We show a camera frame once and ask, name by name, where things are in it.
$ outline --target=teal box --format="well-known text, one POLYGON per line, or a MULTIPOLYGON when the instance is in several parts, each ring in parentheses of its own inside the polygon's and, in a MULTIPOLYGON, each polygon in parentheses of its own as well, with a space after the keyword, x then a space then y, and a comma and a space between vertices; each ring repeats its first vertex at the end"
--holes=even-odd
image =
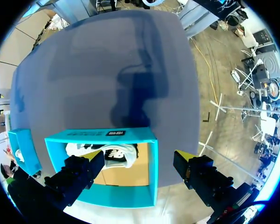
POLYGON ((61 167, 64 167, 64 160, 69 157, 65 150, 67 143, 148 143, 149 185, 122 187, 93 184, 89 190, 83 190, 78 200, 114 208, 146 208, 155 206, 158 190, 158 140, 149 127, 68 129, 45 138, 45 142, 56 172, 59 172, 61 167))
POLYGON ((24 158, 24 162, 21 162, 18 157, 14 156, 19 167, 30 176, 41 170, 42 166, 34 148, 30 129, 14 129, 8 132, 8 136, 13 155, 20 149, 24 158))

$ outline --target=shoe logo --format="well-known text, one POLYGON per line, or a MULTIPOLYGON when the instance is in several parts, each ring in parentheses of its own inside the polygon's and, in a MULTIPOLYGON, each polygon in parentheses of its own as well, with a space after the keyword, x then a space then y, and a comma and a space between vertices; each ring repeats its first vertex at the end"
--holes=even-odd
POLYGON ((112 151, 108 155, 108 157, 110 157, 110 158, 117 158, 117 159, 121 159, 124 156, 125 156, 124 153, 122 151, 117 150, 117 149, 112 149, 112 151))

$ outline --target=desk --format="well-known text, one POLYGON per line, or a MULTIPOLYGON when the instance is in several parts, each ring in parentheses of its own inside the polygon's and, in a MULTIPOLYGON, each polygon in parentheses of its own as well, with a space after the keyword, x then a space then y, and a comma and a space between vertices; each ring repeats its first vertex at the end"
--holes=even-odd
POLYGON ((151 127, 159 187, 182 182, 174 151, 197 154, 199 92, 175 14, 124 10, 79 21, 35 48, 14 72, 11 124, 31 129, 43 171, 44 138, 65 129, 151 127))

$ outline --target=open shoe box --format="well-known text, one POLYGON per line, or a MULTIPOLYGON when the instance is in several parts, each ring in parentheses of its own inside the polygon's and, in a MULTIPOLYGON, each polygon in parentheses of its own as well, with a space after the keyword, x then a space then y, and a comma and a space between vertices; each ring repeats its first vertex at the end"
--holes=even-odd
POLYGON ((138 158, 132 167, 101 170, 94 183, 115 186, 149 185, 148 143, 138 143, 138 151, 138 158))
POLYGON ((115 208, 145 208, 156 204, 158 141, 150 128, 69 129, 45 138, 56 172, 64 166, 67 143, 138 144, 139 157, 130 168, 102 170, 78 200, 115 208))

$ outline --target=equipment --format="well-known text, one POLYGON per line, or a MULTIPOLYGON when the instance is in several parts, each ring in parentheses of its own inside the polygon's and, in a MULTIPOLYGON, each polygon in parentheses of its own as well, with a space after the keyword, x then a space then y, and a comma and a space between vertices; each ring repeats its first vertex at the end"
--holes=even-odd
MULTIPOLYGON (((206 155, 201 157, 189 155, 185 152, 175 151, 173 166, 187 188, 194 189, 204 204, 214 210, 207 221, 210 224, 233 210, 233 206, 246 196, 251 186, 243 183, 235 189, 232 186, 233 178, 218 172, 217 168, 213 166, 214 161, 211 158, 206 155)), ((254 201, 258 193, 259 191, 254 189, 244 203, 254 201)))
POLYGON ((63 210, 71 206, 82 190, 90 189, 93 180, 105 165, 101 151, 92 160, 71 156, 65 161, 65 167, 52 177, 45 177, 45 194, 57 208, 63 210))

